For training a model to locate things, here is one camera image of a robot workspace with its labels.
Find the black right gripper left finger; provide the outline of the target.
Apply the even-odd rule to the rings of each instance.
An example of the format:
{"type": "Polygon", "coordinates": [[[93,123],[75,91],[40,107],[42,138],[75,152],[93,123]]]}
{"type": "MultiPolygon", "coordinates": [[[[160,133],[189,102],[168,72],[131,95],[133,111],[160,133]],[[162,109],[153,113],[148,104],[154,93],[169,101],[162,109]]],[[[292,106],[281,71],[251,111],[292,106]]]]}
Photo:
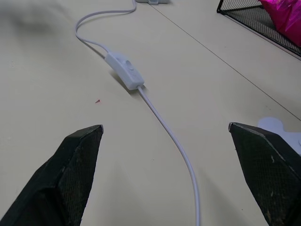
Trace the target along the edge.
{"type": "Polygon", "coordinates": [[[2,226],[79,226],[92,188],[103,126],[68,135],[32,175],[2,226]]]}

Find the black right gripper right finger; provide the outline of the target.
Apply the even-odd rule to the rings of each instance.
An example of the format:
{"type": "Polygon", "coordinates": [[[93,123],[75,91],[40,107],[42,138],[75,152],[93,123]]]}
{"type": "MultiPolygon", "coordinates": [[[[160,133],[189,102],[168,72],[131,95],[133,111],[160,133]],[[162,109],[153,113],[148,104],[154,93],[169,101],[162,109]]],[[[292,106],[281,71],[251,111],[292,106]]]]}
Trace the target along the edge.
{"type": "Polygon", "coordinates": [[[245,181],[270,226],[301,224],[301,157],[280,135],[229,124],[245,181]]]}

